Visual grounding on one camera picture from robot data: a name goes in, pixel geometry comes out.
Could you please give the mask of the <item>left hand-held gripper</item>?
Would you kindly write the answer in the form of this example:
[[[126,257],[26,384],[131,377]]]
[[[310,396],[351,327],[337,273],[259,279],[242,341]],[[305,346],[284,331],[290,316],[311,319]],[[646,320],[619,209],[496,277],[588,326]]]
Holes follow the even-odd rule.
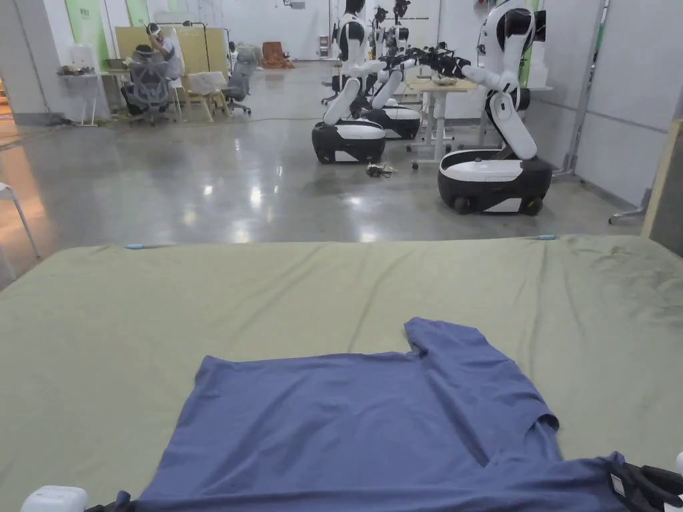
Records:
[[[79,487],[46,485],[32,492],[21,505],[20,512],[125,512],[131,502],[111,502],[87,508],[89,497]]]

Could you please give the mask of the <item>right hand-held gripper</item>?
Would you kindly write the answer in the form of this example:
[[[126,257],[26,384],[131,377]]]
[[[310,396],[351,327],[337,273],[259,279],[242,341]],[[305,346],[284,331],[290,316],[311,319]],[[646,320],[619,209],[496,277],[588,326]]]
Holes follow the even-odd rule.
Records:
[[[683,452],[676,456],[676,471],[630,463],[610,464],[608,482],[629,511],[679,511]]]

